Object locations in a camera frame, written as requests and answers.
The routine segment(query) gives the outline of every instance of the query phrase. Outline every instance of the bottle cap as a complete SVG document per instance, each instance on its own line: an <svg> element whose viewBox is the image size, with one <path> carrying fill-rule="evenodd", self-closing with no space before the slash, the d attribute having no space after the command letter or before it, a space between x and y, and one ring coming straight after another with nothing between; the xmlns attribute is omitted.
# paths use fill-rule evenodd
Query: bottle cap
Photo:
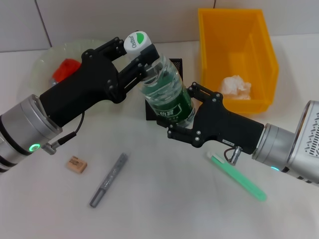
<svg viewBox="0 0 319 239"><path fill-rule="evenodd" d="M134 60L141 54L145 48L151 45L152 42L149 36L143 31L136 31L130 34L124 41L124 49L128 57Z"/></svg>

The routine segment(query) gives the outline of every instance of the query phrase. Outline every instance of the crumpled paper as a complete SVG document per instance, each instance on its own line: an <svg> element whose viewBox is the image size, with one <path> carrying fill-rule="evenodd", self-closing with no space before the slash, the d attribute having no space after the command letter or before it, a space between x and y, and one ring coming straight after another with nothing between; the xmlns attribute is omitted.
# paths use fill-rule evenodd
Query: crumpled paper
<svg viewBox="0 0 319 239"><path fill-rule="evenodd" d="M244 82L240 76L226 77L221 84L220 92L224 98L250 100L251 83Z"/></svg>

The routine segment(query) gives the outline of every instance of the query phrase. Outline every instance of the plastic bottle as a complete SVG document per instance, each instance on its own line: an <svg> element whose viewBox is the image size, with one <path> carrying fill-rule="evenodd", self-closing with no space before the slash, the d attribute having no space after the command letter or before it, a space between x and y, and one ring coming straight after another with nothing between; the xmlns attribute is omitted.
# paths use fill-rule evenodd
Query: plastic bottle
<svg viewBox="0 0 319 239"><path fill-rule="evenodd" d="M132 33L124 42L132 60L149 45L151 41L142 31ZM160 54L160 58L147 66L146 70L148 76L140 82L139 87L154 112L180 126L192 123L194 105L174 64Z"/></svg>

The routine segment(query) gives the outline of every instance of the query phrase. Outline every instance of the red object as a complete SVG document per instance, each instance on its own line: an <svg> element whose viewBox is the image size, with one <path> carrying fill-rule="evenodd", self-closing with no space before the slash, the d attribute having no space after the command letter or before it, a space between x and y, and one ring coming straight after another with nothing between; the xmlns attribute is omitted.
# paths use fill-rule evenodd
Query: red object
<svg viewBox="0 0 319 239"><path fill-rule="evenodd" d="M59 83L76 72L80 66L81 63L74 59L65 59L59 68L53 73L52 77Z"/></svg>

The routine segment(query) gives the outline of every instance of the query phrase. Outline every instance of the green toothbrush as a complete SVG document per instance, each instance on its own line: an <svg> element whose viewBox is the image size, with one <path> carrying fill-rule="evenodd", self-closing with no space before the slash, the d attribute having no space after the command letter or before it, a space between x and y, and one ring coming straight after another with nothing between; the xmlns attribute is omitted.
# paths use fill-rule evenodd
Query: green toothbrush
<svg viewBox="0 0 319 239"><path fill-rule="evenodd" d="M248 178L242 175L235 167L230 165L226 160L219 157L217 154L207 153L207 156L213 161L220 169L224 170L230 177L235 179L244 189L259 201L265 201L267 195L259 189Z"/></svg>

